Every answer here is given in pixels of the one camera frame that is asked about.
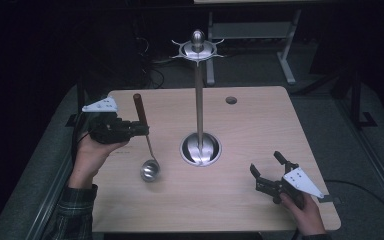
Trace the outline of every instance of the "ladle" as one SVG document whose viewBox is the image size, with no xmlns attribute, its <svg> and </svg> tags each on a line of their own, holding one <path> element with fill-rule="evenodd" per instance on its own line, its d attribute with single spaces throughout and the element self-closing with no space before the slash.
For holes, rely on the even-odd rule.
<svg viewBox="0 0 384 240">
<path fill-rule="evenodd" d="M 136 111 L 138 113 L 139 122 L 145 126 L 148 126 L 146 121 L 145 109 L 143 107 L 142 96 L 139 93 L 133 95 L 133 100 L 135 102 Z M 146 135 L 146 141 L 148 143 L 149 153 L 151 154 L 152 159 L 147 160 L 140 169 L 140 176 L 145 182 L 152 182 L 160 173 L 160 165 L 157 162 L 157 159 L 154 156 L 152 151 L 151 141 L 149 140 L 149 134 Z"/>
</svg>

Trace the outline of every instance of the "sleeve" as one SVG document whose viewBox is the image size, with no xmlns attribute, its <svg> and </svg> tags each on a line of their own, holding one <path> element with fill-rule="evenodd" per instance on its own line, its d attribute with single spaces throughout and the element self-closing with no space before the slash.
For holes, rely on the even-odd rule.
<svg viewBox="0 0 384 240">
<path fill-rule="evenodd" d="M 329 234 L 318 234 L 302 237 L 303 240 L 332 240 Z"/>
<path fill-rule="evenodd" d="M 92 239 L 92 210 L 98 186 L 92 189 L 66 187 L 57 205 L 56 222 L 45 239 Z"/>
</svg>

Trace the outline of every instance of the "human hand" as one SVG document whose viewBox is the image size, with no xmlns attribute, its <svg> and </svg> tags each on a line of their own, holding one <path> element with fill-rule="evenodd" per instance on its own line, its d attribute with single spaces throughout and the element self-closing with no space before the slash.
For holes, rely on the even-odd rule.
<svg viewBox="0 0 384 240">
<path fill-rule="evenodd" d="M 302 194 L 304 199 L 304 208 L 302 210 L 299 209 L 294 201 L 285 193 L 280 194 L 283 206 L 292 213 L 297 227 L 303 236 L 326 234 L 319 207 L 311 198 L 310 194 Z"/>
<path fill-rule="evenodd" d="M 68 180 L 68 187 L 92 188 L 93 177 L 110 153 L 127 143 L 101 144 L 93 140 L 89 134 L 84 136 L 77 146 L 76 162 Z"/>
</svg>

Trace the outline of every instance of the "wooden table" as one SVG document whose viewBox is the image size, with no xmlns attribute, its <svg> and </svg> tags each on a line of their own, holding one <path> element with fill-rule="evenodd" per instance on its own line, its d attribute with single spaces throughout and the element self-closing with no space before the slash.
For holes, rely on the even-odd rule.
<svg viewBox="0 0 384 240">
<path fill-rule="evenodd" d="M 142 95 L 150 140 L 161 175 L 146 183 L 140 167 L 151 158 L 146 138 L 134 137 L 113 152 L 95 177 L 95 232 L 277 231 L 295 229 L 290 214 L 255 191 L 249 171 L 280 180 L 280 151 L 329 194 L 286 90 L 282 87 L 204 89 L 204 131 L 222 144 L 217 162 L 194 167 L 180 154 L 183 138 L 196 132 L 195 90 L 114 91 L 119 117 L 137 121 L 133 94 Z M 236 97 L 234 105 L 226 97 Z M 319 204 L 325 227 L 340 220 L 333 203 Z"/>
</svg>

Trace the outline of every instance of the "metal pole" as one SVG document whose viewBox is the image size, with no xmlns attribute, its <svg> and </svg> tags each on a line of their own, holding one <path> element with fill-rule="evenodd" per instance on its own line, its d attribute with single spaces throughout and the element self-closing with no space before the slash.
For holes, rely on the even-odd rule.
<svg viewBox="0 0 384 240">
<path fill-rule="evenodd" d="M 203 88 L 202 82 L 202 64 L 197 63 L 195 66 L 195 94 L 196 94 L 196 118 L 198 130 L 198 149 L 202 153 L 204 120 L 203 120 Z"/>
</svg>

